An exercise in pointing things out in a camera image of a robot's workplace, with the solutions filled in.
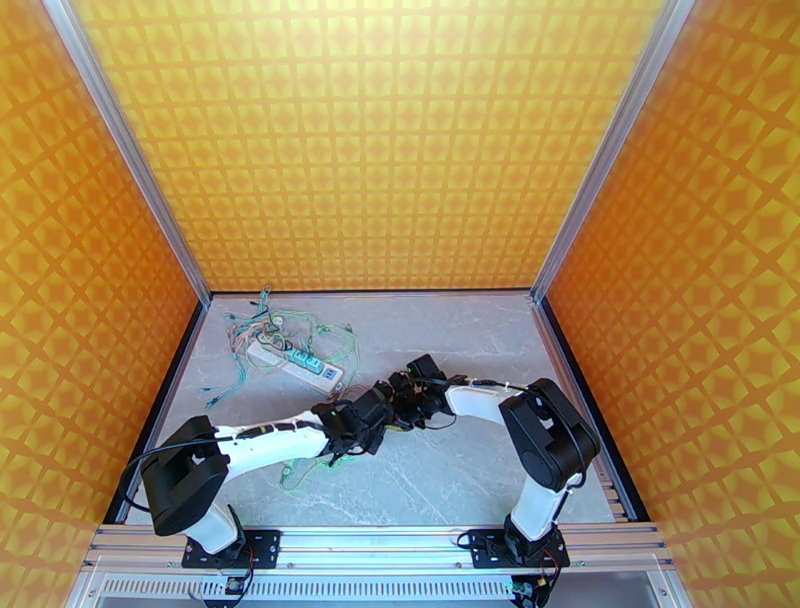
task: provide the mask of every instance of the orange patterned wall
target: orange patterned wall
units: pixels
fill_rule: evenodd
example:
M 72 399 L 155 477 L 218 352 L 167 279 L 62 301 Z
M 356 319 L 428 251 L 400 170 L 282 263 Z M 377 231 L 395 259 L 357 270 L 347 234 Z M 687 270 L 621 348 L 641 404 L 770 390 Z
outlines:
M 0 8 L 0 605 L 58 606 L 195 296 L 41 6 Z
M 528 287 L 663 0 L 77 0 L 216 290 Z
M 698 0 L 549 298 L 697 606 L 800 598 L 800 4 Z

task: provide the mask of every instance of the black cable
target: black cable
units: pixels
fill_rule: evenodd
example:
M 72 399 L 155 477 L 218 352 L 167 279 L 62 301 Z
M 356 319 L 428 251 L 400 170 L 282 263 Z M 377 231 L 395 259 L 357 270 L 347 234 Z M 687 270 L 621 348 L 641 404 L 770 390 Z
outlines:
M 441 430 L 444 430 L 444 429 L 449 429 L 451 426 L 453 426 L 456 423 L 456 420 L 458 420 L 458 416 L 456 414 L 448 414 L 447 412 L 441 412 L 441 413 L 442 414 L 447 414 L 448 416 L 452 416 L 453 419 L 450 422 L 448 422 L 447 424 L 445 424 L 444 426 L 426 426 L 425 427 L 426 430 L 428 430 L 428 431 L 441 431 Z
M 409 376 L 408 379 L 412 383 L 419 382 L 420 384 L 433 384 L 435 386 L 449 387 L 451 384 L 449 380 L 442 380 L 441 378 L 427 378 L 425 376 L 414 376 L 413 378 Z
M 467 534 L 469 534 L 468 531 L 467 532 L 462 532 L 461 534 L 458 535 L 458 538 L 456 539 L 456 547 L 458 547 L 459 549 L 467 549 L 467 550 L 471 550 L 472 549 L 472 543 L 470 543 L 469 545 L 462 545 L 461 544 L 461 539 L 463 537 L 465 537 Z
M 191 447 L 191 446 L 194 446 L 194 445 L 208 445 L 208 444 L 212 444 L 212 443 L 220 443 L 222 441 L 233 441 L 234 439 L 235 439 L 235 437 L 215 437 L 213 439 L 198 439 L 198 440 L 195 440 L 195 441 L 187 441 L 185 443 L 175 443 L 175 444 L 172 444 L 172 445 L 162 445 L 160 447 L 152 448 L 150 450 L 142 452 L 141 454 L 139 454 L 138 456 L 133 458 L 128 464 L 126 464 L 124 469 L 122 469 L 122 473 L 120 473 L 120 476 L 119 476 L 119 482 L 117 483 L 117 492 L 122 497 L 122 500 L 124 500 L 126 503 L 128 503 L 130 506 L 132 506 L 134 509 L 139 509 L 140 511 L 144 511 L 145 513 L 149 513 L 150 509 L 148 509 L 144 505 L 140 505 L 139 503 L 135 502 L 133 500 L 133 498 L 128 496 L 128 494 L 122 489 L 122 480 L 125 478 L 125 475 L 127 475 L 128 472 L 132 470 L 131 467 L 135 468 L 136 465 L 139 464 L 142 460 L 144 460 L 145 458 L 149 458 L 153 454 L 158 454 L 159 452 L 166 452 L 167 450 L 176 450 L 176 449 L 181 449 L 181 448 L 188 448 L 188 447 Z
M 558 519 L 558 516 L 561 515 L 561 509 L 564 507 L 564 504 L 567 502 L 567 497 L 569 496 L 568 492 L 564 492 L 564 495 L 561 497 L 561 502 L 558 503 L 555 512 L 553 513 L 552 519 L 553 521 Z

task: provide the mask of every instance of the green wire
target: green wire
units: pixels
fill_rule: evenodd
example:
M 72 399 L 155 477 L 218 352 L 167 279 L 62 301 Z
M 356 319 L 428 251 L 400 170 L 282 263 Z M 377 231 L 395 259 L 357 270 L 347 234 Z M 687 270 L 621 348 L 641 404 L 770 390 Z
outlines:
M 312 464 L 310 467 L 308 467 L 308 469 L 306 469 L 306 471 L 300 476 L 300 478 L 292 486 L 287 486 L 286 485 L 286 481 L 293 473 L 295 473 L 295 466 L 297 464 L 297 460 L 298 459 L 295 458 L 295 459 L 292 459 L 292 460 L 287 460 L 286 462 L 283 463 L 283 471 L 281 471 L 281 480 L 280 480 L 280 483 L 278 485 L 280 486 L 280 488 L 282 490 L 285 490 L 287 492 L 292 492 L 292 491 L 296 490 L 298 488 L 298 486 L 301 483 L 303 483 L 305 478 L 308 477 L 311 474 L 311 471 L 316 469 L 319 465 L 325 464 L 326 461 L 324 460 L 324 458 L 325 458 L 324 456 L 321 456 L 321 457 L 317 458 L 317 461 L 314 464 Z M 353 458 L 355 458 L 355 456 L 351 456 L 351 455 L 345 454 L 344 456 L 339 458 L 336 462 L 334 462 L 332 466 L 330 466 L 328 468 L 329 469 L 337 469 L 343 463 L 348 462 L 348 461 L 352 460 Z

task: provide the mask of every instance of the marble surface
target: marble surface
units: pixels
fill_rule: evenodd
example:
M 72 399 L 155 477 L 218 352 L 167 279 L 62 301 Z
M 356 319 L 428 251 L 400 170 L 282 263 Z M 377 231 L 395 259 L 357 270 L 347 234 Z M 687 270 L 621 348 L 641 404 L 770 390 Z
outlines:
M 526 298 L 523 292 L 304 294 L 275 295 L 271 302 L 273 308 L 313 311 L 325 323 L 351 324 L 361 354 L 355 382 L 372 385 L 430 353 L 448 375 L 524 384 L 555 378 Z M 159 444 L 191 416 L 208 414 L 214 424 L 244 425 L 291 416 L 322 400 L 285 372 L 252 371 L 238 392 L 206 409 L 208 394 L 198 389 L 225 385 L 237 376 L 225 317 L 255 314 L 251 301 L 217 297 L 212 302 Z M 439 417 L 432 423 L 450 420 Z M 281 470 L 276 464 L 239 477 L 218 498 L 251 526 L 500 524 L 516 503 L 525 475 L 505 428 L 467 417 L 440 431 L 387 432 L 376 456 L 333 469 L 319 466 L 290 492 L 278 485 Z M 145 502 L 141 489 L 137 500 Z M 613 521 L 593 468 L 559 519 Z M 127 523 L 149 523 L 149 516 L 131 511 Z

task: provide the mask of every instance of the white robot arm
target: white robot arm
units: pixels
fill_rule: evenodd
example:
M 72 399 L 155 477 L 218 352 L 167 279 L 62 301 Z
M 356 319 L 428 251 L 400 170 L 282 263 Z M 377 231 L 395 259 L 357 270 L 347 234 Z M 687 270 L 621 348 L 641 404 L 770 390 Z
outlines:
M 508 429 L 528 476 L 506 518 L 505 545 L 508 558 L 524 565 L 556 532 L 560 506 L 582 483 L 599 443 L 551 381 L 514 387 L 447 379 L 429 355 L 354 401 L 318 404 L 285 420 L 247 427 L 214 427 L 206 416 L 188 420 L 142 466 L 155 532 L 182 533 L 209 555 L 236 556 L 244 533 L 233 510 L 215 502 L 223 483 L 292 458 L 330 455 L 333 463 L 345 454 L 375 454 L 387 425 L 424 429 L 437 412 Z

